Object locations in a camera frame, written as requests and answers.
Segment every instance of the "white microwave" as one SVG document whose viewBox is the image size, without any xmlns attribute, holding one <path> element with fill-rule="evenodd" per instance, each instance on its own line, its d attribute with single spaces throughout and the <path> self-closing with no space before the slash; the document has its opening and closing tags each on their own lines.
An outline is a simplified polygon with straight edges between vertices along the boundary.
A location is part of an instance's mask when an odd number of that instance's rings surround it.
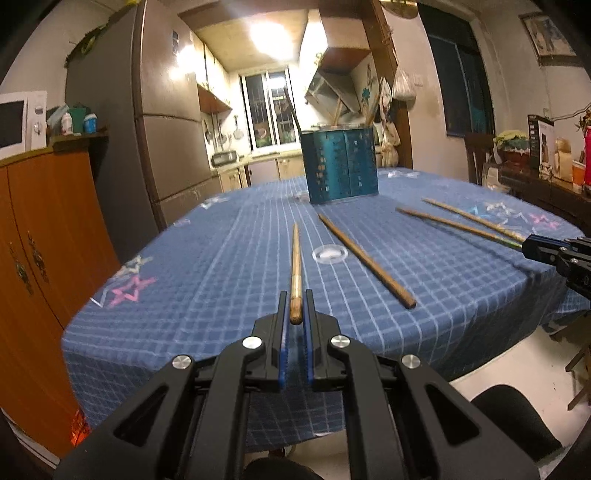
<svg viewBox="0 0 591 480">
<path fill-rule="evenodd" d="M 47 92 L 0 95 L 0 159 L 45 148 Z"/>
</svg>

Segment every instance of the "refrigerator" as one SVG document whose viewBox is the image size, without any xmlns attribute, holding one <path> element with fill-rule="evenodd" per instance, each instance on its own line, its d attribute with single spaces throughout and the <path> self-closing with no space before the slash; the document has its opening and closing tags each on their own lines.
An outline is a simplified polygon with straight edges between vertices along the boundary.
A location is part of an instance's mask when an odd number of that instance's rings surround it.
<svg viewBox="0 0 591 480">
<path fill-rule="evenodd" d="M 66 103 L 88 106 L 108 127 L 95 187 L 120 262 L 203 201 L 211 178 L 197 81 L 179 74 L 189 27 L 158 0 L 114 14 L 67 72 Z"/>
</svg>

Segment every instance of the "silver screw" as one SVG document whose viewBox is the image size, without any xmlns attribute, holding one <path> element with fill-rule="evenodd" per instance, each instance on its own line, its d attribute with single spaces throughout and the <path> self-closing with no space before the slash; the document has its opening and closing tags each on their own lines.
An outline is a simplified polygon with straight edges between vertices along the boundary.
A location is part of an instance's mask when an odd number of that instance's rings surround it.
<svg viewBox="0 0 591 480">
<path fill-rule="evenodd" d="M 345 335 L 335 335 L 330 339 L 330 343 L 332 343 L 334 347 L 345 348 L 351 344 L 351 340 Z"/>
<path fill-rule="evenodd" d="M 246 337 L 243 341 L 242 341 L 242 346 L 244 348 L 248 348 L 250 350 L 254 350 L 256 348 L 259 348 L 262 345 L 262 340 L 259 337 Z"/>
<path fill-rule="evenodd" d="M 191 365 L 191 357 L 188 355 L 177 355 L 173 358 L 173 367 L 179 370 L 184 370 Z"/>
<path fill-rule="evenodd" d="M 413 369 L 421 366 L 421 359 L 419 357 L 417 357 L 416 355 L 404 355 L 402 357 L 402 364 L 406 368 L 413 370 Z"/>
</svg>

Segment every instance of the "cabinet handle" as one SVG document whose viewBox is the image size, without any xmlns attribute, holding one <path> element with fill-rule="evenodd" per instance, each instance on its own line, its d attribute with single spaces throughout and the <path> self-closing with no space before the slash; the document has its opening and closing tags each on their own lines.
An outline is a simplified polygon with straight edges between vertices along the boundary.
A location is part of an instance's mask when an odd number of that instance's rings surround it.
<svg viewBox="0 0 591 480">
<path fill-rule="evenodd" d="M 39 253 L 39 250 L 37 250 L 37 246 L 35 245 L 35 240 L 33 240 L 33 237 L 31 236 L 31 232 L 27 232 L 27 235 L 29 237 L 29 247 L 31 247 L 33 253 L 33 261 L 39 269 L 39 272 L 41 272 L 41 278 L 49 283 L 49 277 L 47 276 L 47 271 L 45 269 L 45 262 L 43 261 L 43 257 Z"/>
<path fill-rule="evenodd" d="M 8 245 L 8 248 L 10 249 L 10 254 L 12 255 L 12 259 L 14 260 L 14 266 L 17 269 L 18 277 L 25 284 L 27 291 L 29 292 L 29 295 L 33 295 L 33 287 L 31 286 L 31 282 L 29 281 L 29 275 L 27 274 L 27 270 L 25 269 L 25 266 L 18 261 L 18 258 L 16 256 L 16 254 L 14 253 L 14 250 L 12 249 L 12 242 Z"/>
</svg>

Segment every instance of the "blue plaid tablecloth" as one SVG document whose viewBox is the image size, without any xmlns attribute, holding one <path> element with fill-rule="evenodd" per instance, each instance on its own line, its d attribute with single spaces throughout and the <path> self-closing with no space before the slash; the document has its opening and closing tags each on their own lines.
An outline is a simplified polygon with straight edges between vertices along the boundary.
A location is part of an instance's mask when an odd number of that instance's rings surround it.
<svg viewBox="0 0 591 480">
<path fill-rule="evenodd" d="M 217 355 L 276 311 L 290 289 L 291 228 L 300 225 L 304 287 L 344 334 L 374 352 L 414 353 L 446 378 L 507 350 L 538 325 L 589 301 L 550 266 L 471 234 L 395 211 L 398 205 L 470 224 L 430 197 L 522 233 L 580 231 L 504 194 L 403 168 L 379 171 L 378 196 L 312 206 L 304 177 L 222 194 L 176 222 L 100 289 L 66 329 L 70 380 L 96 427 L 180 353 Z M 406 310 L 318 220 L 324 213 L 417 298 Z M 341 396 L 306 385 L 301 327 L 291 327 L 286 388 L 252 395 L 251 450 L 344 428 Z"/>
</svg>

